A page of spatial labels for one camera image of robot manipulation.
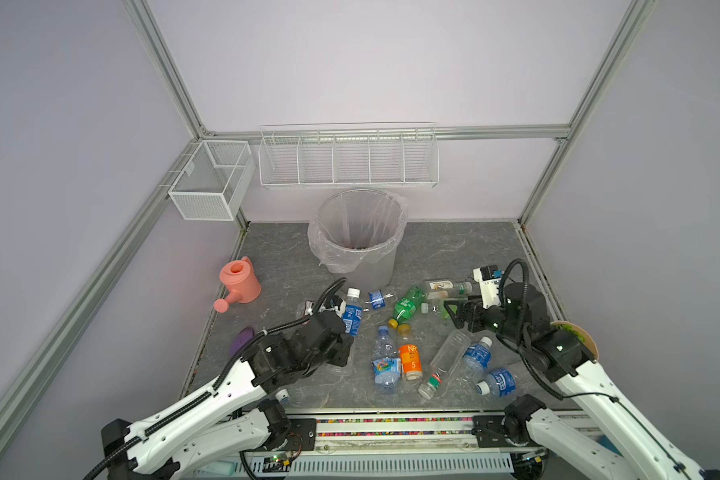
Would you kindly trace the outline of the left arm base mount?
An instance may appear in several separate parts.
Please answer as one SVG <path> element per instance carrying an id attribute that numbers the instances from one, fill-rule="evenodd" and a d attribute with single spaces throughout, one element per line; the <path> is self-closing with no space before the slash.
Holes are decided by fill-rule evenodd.
<path id="1" fill-rule="evenodd" d="M 269 437 L 260 446 L 264 451 L 313 451 L 317 439 L 315 418 L 289 418 L 268 428 Z"/>

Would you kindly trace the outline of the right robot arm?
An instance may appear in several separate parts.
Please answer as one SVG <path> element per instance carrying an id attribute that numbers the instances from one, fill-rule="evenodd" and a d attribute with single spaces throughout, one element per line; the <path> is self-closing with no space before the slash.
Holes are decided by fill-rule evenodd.
<path id="1" fill-rule="evenodd" d="M 558 400 L 574 401 L 615 449 L 605 449 L 529 394 L 505 408 L 501 424 L 476 423 L 475 435 L 490 432 L 518 447 L 536 444 L 590 479 L 720 479 L 719 470 L 683 453 L 628 400 L 594 351 L 552 322 L 525 260 L 514 259 L 504 270 L 480 267 L 473 276 L 479 294 L 443 303 L 454 325 L 492 331 L 537 385 Z"/>

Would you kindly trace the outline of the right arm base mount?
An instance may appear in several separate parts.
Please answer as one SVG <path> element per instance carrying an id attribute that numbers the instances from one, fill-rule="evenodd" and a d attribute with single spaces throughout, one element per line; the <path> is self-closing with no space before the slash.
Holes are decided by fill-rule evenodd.
<path id="1" fill-rule="evenodd" d="M 515 414 L 475 415 L 471 434 L 480 448 L 536 446 L 527 421 Z"/>

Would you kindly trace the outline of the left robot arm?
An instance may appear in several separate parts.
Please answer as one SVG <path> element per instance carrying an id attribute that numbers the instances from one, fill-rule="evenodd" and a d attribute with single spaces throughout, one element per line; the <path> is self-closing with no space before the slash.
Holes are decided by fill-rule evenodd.
<path id="1" fill-rule="evenodd" d="M 95 479 L 179 479 L 236 451 L 276 448 L 290 422 L 276 394 L 325 364 L 345 366 L 354 342 L 330 309 L 345 278 L 330 284 L 310 314 L 253 335 L 209 383 L 164 410 L 102 430 Z"/>

